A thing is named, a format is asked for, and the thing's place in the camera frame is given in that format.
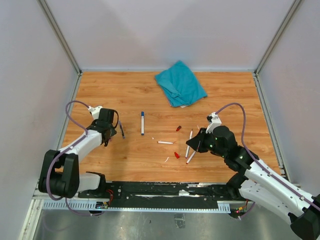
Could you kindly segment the blue white marker pen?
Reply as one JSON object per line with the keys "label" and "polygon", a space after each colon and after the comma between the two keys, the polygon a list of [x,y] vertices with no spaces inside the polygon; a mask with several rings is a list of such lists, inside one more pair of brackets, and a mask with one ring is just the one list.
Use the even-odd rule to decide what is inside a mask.
{"label": "blue white marker pen", "polygon": [[145,113],[144,111],[141,112],[141,135],[145,135]]}

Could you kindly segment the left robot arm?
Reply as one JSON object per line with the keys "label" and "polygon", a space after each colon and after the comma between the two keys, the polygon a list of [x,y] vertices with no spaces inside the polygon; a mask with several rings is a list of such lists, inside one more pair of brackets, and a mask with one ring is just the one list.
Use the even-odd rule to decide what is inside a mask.
{"label": "left robot arm", "polygon": [[59,150],[48,150],[43,159],[38,190],[55,200],[71,199],[80,187],[80,162],[94,149],[108,146],[117,134],[119,114],[114,109],[101,106],[89,108],[92,123],[75,141]]}

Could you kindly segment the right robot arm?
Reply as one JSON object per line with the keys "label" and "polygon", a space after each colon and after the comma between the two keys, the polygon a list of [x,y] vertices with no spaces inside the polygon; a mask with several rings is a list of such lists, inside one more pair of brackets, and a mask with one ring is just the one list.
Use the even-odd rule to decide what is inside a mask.
{"label": "right robot arm", "polygon": [[251,200],[286,221],[302,240],[320,237],[320,197],[292,184],[256,154],[239,145],[226,126],[209,133],[201,128],[186,144],[198,153],[222,157],[235,175],[228,181],[227,196]]}

